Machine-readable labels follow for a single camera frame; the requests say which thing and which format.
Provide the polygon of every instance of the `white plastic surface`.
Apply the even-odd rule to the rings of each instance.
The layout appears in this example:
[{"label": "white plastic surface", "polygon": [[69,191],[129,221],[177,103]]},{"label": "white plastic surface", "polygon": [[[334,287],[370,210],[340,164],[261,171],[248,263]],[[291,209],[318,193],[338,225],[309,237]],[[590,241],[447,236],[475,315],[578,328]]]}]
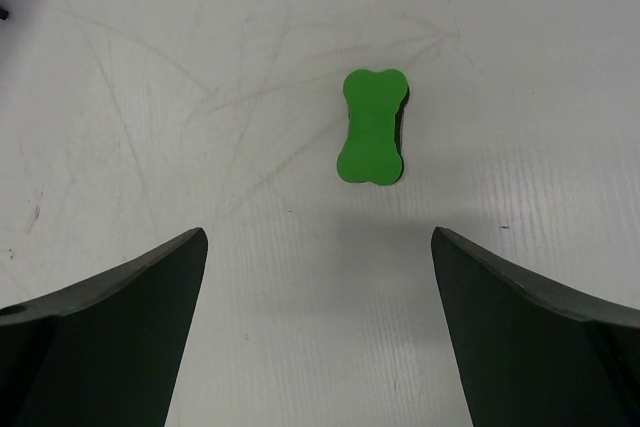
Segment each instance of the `white plastic surface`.
[{"label": "white plastic surface", "polygon": [[[640,307],[637,0],[0,5],[0,305],[204,227],[169,427],[469,427],[436,225]],[[345,184],[392,67],[404,177]]]}]

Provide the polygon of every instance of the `green foam bone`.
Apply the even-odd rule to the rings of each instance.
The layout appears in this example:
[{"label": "green foam bone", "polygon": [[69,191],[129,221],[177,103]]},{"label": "green foam bone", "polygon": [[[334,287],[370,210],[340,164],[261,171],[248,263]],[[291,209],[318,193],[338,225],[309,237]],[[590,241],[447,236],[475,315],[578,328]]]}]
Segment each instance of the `green foam bone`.
[{"label": "green foam bone", "polygon": [[396,143],[397,122],[409,94],[399,70],[356,70],[344,81],[349,133],[338,156],[338,175],[345,182],[391,185],[404,169]]}]

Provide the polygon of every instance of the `scuff mark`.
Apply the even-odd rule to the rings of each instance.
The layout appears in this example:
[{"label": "scuff mark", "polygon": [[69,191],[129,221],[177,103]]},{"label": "scuff mark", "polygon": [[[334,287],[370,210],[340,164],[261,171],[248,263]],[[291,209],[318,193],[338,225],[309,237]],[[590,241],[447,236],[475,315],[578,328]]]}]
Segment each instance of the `scuff mark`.
[{"label": "scuff mark", "polygon": [[213,90],[208,85],[206,85],[203,81],[198,79],[190,71],[188,71],[180,62],[178,62],[177,60],[175,60],[172,57],[170,57],[167,53],[165,53],[163,50],[161,50],[160,48],[156,47],[155,45],[148,43],[146,40],[138,38],[138,37],[135,37],[135,36],[133,36],[131,34],[128,34],[124,30],[118,29],[117,27],[114,27],[112,25],[106,24],[104,22],[100,22],[100,21],[92,19],[90,17],[84,17],[84,16],[82,16],[80,14],[77,14],[76,12],[74,12],[74,10],[71,7],[71,4],[68,1],[67,1],[67,10],[63,11],[62,13],[65,14],[65,15],[71,16],[74,19],[74,21],[76,22],[76,24],[78,24],[78,25],[79,25],[80,21],[84,21],[84,22],[87,22],[89,24],[95,25],[97,27],[101,27],[103,29],[106,29],[106,30],[108,30],[110,32],[114,32],[114,33],[120,35],[121,37],[124,37],[125,39],[128,39],[129,41],[133,42],[134,44],[137,44],[137,45],[141,46],[143,49],[146,49],[146,50],[150,51],[151,53],[157,55],[159,58],[161,58],[162,60],[167,62],[169,65],[174,67],[176,70],[178,70],[180,73],[182,73],[191,82],[196,84],[204,92],[206,92],[208,94],[214,94]]},{"label": "scuff mark", "polygon": [[425,29],[425,34],[420,37],[411,38],[411,39],[402,39],[400,41],[392,42],[388,44],[387,47],[392,45],[398,45],[402,43],[414,42],[414,41],[427,41],[427,44],[418,50],[418,52],[411,57],[405,64],[405,68],[412,66],[418,59],[421,57],[425,57],[428,61],[433,61],[439,58],[442,55],[445,45],[447,42],[453,42],[454,46],[457,46],[460,42],[461,34],[460,29],[458,28],[458,19],[454,17],[454,24],[456,27],[455,32],[450,32],[444,29],[441,29],[435,23],[423,19],[421,17],[417,17],[414,15],[409,15],[406,13],[400,13],[397,15],[398,18],[404,19],[411,23],[414,23]]},{"label": "scuff mark", "polygon": [[[278,63],[278,60],[280,59],[280,55],[282,53],[282,50],[284,49],[285,46],[285,41],[287,40],[287,37],[289,36],[289,33],[291,32],[291,9],[287,9],[286,14],[285,14],[285,18],[282,22],[282,26],[280,28],[280,36],[278,37],[278,40],[276,42],[275,48],[273,50],[273,54],[271,55],[271,59],[269,61],[269,65],[267,66],[264,76],[262,78],[262,82],[260,84],[260,87],[254,92],[254,97],[253,97],[253,105],[251,106],[251,109],[249,110],[249,113],[247,114],[247,117],[245,119],[245,121],[242,123],[242,126],[240,127],[240,134],[238,135],[238,139],[235,142],[235,147],[233,149],[233,154],[231,156],[231,160],[229,162],[229,167],[227,168],[227,172],[225,174],[225,180],[222,184],[222,194],[221,194],[221,198],[224,199],[226,197],[226,193],[227,193],[227,189],[229,187],[229,184],[231,182],[231,178],[232,178],[232,174],[235,170],[236,167],[236,162],[238,161],[238,155],[240,153],[242,153],[242,143],[245,137],[245,134],[247,133],[249,126],[251,125],[252,121],[253,121],[253,117],[256,113],[256,109],[258,107],[258,104],[260,103],[260,101],[269,94],[270,90],[268,88],[268,85],[271,81],[271,75],[273,72],[274,67],[276,66],[276,64]],[[220,210],[220,204],[218,204],[218,206],[216,207],[215,210],[215,216],[218,216]]]},{"label": "scuff mark", "polygon": [[33,208],[33,213],[31,214],[31,219],[29,220],[29,225],[27,227],[27,234],[30,234],[33,230],[33,227],[36,225],[36,222],[40,218],[40,210],[42,204],[42,197],[44,196],[44,185],[40,189],[40,195],[38,196],[38,200],[36,202],[36,206]]},{"label": "scuff mark", "polygon": [[266,185],[271,185],[273,179],[275,179],[283,170],[290,166],[297,157],[299,157],[303,152],[307,151],[317,141],[323,139],[332,129],[340,125],[340,123],[343,121],[344,119],[342,116],[337,117],[336,119],[330,121],[323,129],[311,136],[309,140],[307,140],[304,144],[302,144],[295,151],[289,154],[275,168],[263,175],[258,183],[247,190],[247,192],[245,192],[234,204],[231,205],[231,207],[229,207],[226,215],[233,215],[249,198],[259,192]]},{"label": "scuff mark", "polygon": [[204,8],[205,8],[205,5],[207,4],[207,1],[208,0],[200,0],[198,2],[198,5],[196,6],[196,10],[193,14],[193,22],[191,23],[191,27],[184,35],[186,39],[193,40],[193,38],[195,37],[196,30],[198,29],[198,27],[200,27],[200,24],[202,23],[202,14],[204,13],[204,10],[205,10]]},{"label": "scuff mark", "polygon": [[[422,37],[416,37],[414,39],[408,39],[406,42],[402,41],[402,42],[397,42],[390,45],[398,45],[400,43],[414,42],[416,40],[422,40]],[[303,62],[304,61],[295,64],[293,70],[296,70],[299,65],[302,65]],[[229,107],[235,107],[236,105],[241,104],[243,102],[248,102],[248,101],[254,102],[255,99],[258,97],[263,97],[269,94],[275,94],[277,92],[287,90],[287,89],[293,89],[295,87],[299,87],[301,85],[312,83],[312,82],[317,82],[319,80],[324,80],[324,79],[328,79],[328,78],[336,77],[340,75],[346,75],[352,70],[353,69],[350,67],[340,68],[340,69],[328,72],[326,74],[309,77],[307,79],[294,80],[293,82],[290,82],[290,81],[279,82],[273,86],[262,89],[259,92],[256,91],[251,94],[245,95],[243,97],[237,97],[233,100],[230,100],[218,105],[212,105],[211,100],[213,100],[213,96],[207,96],[195,105],[192,111],[187,115],[186,119],[182,122],[182,132],[180,135],[184,136],[184,131],[186,131],[186,129],[189,127],[190,124],[193,123],[195,119],[199,119],[211,114],[215,114],[216,112],[219,112],[223,109],[227,109]]]},{"label": "scuff mark", "polygon": [[138,174],[138,178],[140,180],[140,188],[142,190],[142,194],[144,199],[146,200],[147,203],[147,208],[149,210],[149,218],[151,219],[151,223],[153,224],[154,227],[154,233],[157,235],[158,234],[158,221],[155,217],[154,211],[153,211],[153,206],[151,205],[151,197],[149,195],[149,187],[147,185],[147,179],[142,171],[142,162],[140,161],[140,157],[138,156],[138,151],[135,148],[134,142],[133,142],[133,136],[131,135],[131,131],[129,130],[129,126],[127,125],[127,122],[125,121],[124,115],[123,115],[123,109],[122,106],[120,105],[120,101],[118,100],[118,96],[116,95],[116,88],[113,84],[113,81],[111,78],[109,78],[109,76],[107,75],[107,72],[105,70],[105,67],[102,63],[102,61],[100,60],[100,56],[98,55],[98,53],[96,52],[96,50],[94,49],[93,45],[91,44],[91,41],[89,40],[89,35],[87,34],[87,32],[85,31],[85,29],[82,27],[82,25],[80,24],[81,20],[84,20],[83,17],[77,16],[75,14],[75,12],[73,12],[72,8],[71,8],[71,4],[69,3],[69,1],[67,1],[67,5],[69,8],[69,15],[71,15],[71,17],[74,19],[76,27],[78,28],[78,30],[80,31],[80,33],[82,34],[82,37],[84,38],[84,41],[89,49],[89,52],[91,53],[91,56],[93,57],[93,59],[95,60],[96,66],[98,67],[98,71],[100,72],[104,82],[105,82],[105,86],[107,88],[107,91],[109,92],[109,97],[111,98],[111,104],[115,110],[117,119],[120,121],[120,125],[122,127],[122,130],[124,132],[125,135],[125,139],[127,141],[127,144],[129,146],[129,150],[131,152],[131,157],[133,158],[133,163],[134,166],[136,168],[136,172]]}]

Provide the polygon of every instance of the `dog bone shape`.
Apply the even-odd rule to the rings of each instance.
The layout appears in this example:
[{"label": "dog bone shape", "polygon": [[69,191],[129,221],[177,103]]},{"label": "dog bone shape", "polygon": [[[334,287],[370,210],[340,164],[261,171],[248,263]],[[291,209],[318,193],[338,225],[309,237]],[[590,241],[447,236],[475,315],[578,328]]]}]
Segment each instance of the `dog bone shape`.
[{"label": "dog bone shape", "polygon": [[356,70],[343,85],[349,132],[338,156],[337,170],[349,183],[391,185],[404,169],[399,127],[409,97],[409,83],[399,70]]}]

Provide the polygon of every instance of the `black object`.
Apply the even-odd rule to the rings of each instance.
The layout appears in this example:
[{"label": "black object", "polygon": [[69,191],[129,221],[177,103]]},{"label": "black object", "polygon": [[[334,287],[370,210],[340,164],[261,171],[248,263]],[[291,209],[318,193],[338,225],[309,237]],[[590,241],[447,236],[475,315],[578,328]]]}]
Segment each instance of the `black object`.
[{"label": "black object", "polygon": [[449,230],[431,247],[475,427],[640,426],[640,311]]},{"label": "black object", "polygon": [[[393,140],[396,144],[396,150],[402,157],[402,125],[404,121],[404,109],[409,103],[409,97],[411,97],[411,89],[407,88],[407,95],[405,95],[402,103],[400,104],[400,108],[398,109],[398,113],[396,114],[396,125],[393,134]],[[400,173],[400,177],[404,174],[404,162],[402,163],[402,172]]]},{"label": "black object", "polygon": [[207,255],[203,230],[0,310],[0,427],[161,427]]}]

